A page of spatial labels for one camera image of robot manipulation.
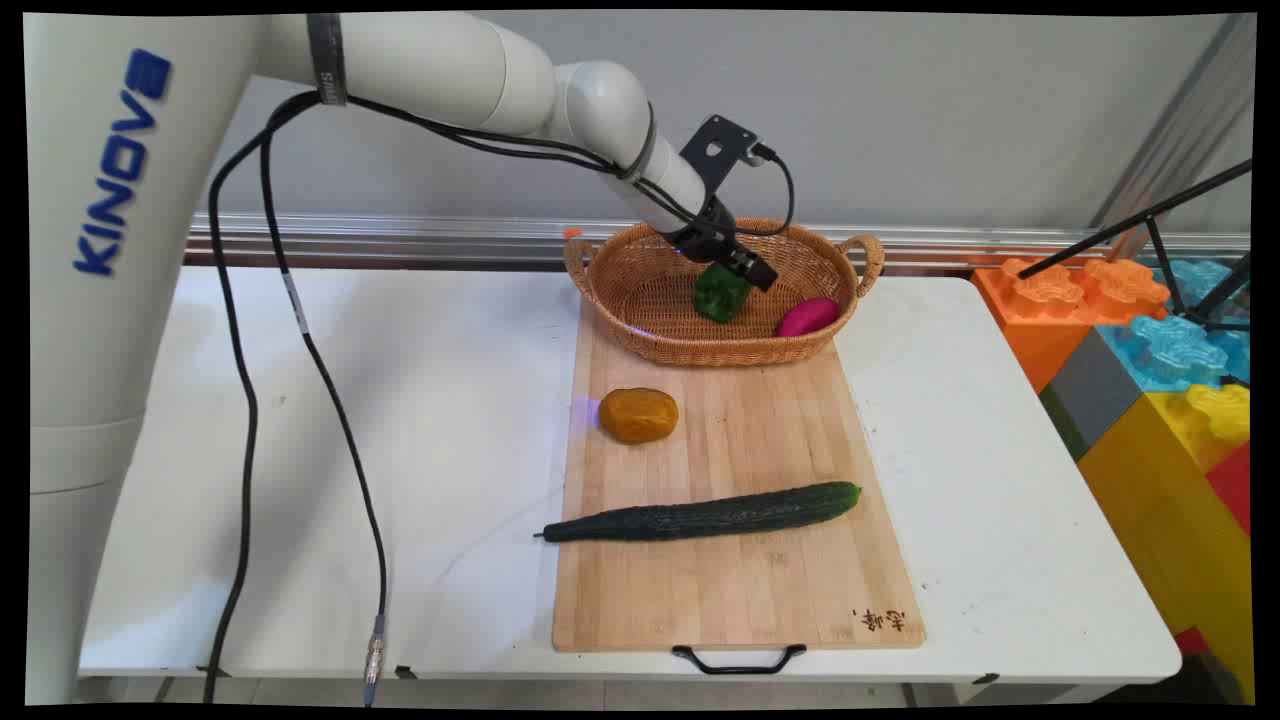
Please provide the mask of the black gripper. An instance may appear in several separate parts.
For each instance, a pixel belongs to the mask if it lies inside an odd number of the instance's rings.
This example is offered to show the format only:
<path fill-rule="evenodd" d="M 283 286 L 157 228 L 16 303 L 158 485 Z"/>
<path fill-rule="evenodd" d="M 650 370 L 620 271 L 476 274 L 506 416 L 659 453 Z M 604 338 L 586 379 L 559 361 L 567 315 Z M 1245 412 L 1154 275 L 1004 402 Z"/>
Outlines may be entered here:
<path fill-rule="evenodd" d="M 733 227 L 733 214 L 722 202 L 709 202 L 698 223 L 678 233 L 678 252 L 691 263 L 713 263 L 712 279 L 717 283 L 749 283 L 768 292 L 777 282 L 777 272 L 739 242 Z"/>

